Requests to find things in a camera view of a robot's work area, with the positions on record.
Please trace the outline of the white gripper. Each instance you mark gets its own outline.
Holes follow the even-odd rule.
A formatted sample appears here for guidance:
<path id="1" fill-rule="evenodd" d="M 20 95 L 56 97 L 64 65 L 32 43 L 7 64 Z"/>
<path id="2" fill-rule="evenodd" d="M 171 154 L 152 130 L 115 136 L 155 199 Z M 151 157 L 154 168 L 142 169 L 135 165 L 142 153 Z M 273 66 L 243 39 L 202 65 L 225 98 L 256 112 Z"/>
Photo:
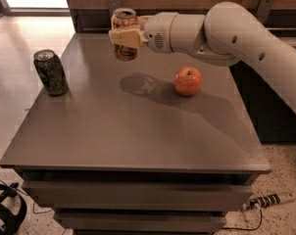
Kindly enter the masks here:
<path id="1" fill-rule="evenodd" d="M 115 28 L 109 31 L 113 44 L 139 49 L 148 43 L 157 53 L 171 53 L 171 28 L 177 13 L 159 13 L 152 17 L 139 16 L 139 27 Z"/>

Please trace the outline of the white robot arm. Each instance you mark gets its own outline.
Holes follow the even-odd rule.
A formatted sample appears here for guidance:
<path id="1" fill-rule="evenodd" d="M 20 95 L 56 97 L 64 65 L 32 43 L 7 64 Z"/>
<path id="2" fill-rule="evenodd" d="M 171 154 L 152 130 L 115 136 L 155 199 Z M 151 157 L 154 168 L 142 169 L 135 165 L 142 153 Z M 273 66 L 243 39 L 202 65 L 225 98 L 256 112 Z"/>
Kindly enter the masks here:
<path id="1" fill-rule="evenodd" d="M 113 27 L 110 40 L 157 53 L 184 53 L 216 66 L 240 61 L 252 68 L 296 114 L 296 49 L 270 33 L 250 12 L 221 2 L 205 15 L 162 12 Z"/>

